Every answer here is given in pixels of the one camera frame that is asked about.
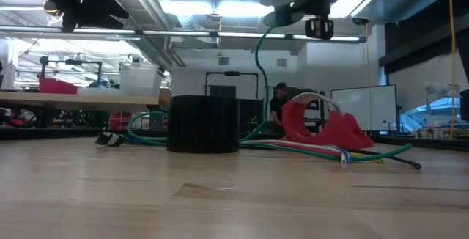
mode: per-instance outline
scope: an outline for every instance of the black cylinder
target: black cylinder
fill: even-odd
[[[237,152],[238,102],[214,96],[174,96],[168,117],[168,151],[201,154]]]

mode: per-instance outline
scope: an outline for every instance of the red plastic object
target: red plastic object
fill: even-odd
[[[64,81],[57,81],[53,78],[40,78],[39,79],[39,92],[40,93],[62,93],[62,94],[77,94],[78,87]]]
[[[289,101],[284,105],[282,125],[290,141],[315,145],[336,145],[344,149],[362,149],[374,142],[360,129],[354,116],[332,111],[326,126],[316,136],[306,128],[303,117],[307,106]]]

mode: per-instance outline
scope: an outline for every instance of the whiteboard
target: whiteboard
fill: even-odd
[[[340,89],[331,94],[343,112],[357,119],[362,130],[397,130],[395,85]]]

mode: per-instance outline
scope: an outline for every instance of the red container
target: red container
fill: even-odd
[[[57,81],[53,78],[40,78],[39,79],[39,92],[40,93],[62,93],[62,94],[77,94],[78,87],[64,81]]]

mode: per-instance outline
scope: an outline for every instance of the storage container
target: storage container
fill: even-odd
[[[77,86],[73,84],[69,84],[65,81],[57,81],[53,78],[40,78],[39,79],[39,92],[40,93],[76,94]]]
[[[161,77],[154,65],[122,64],[120,90],[128,96],[159,96]]]

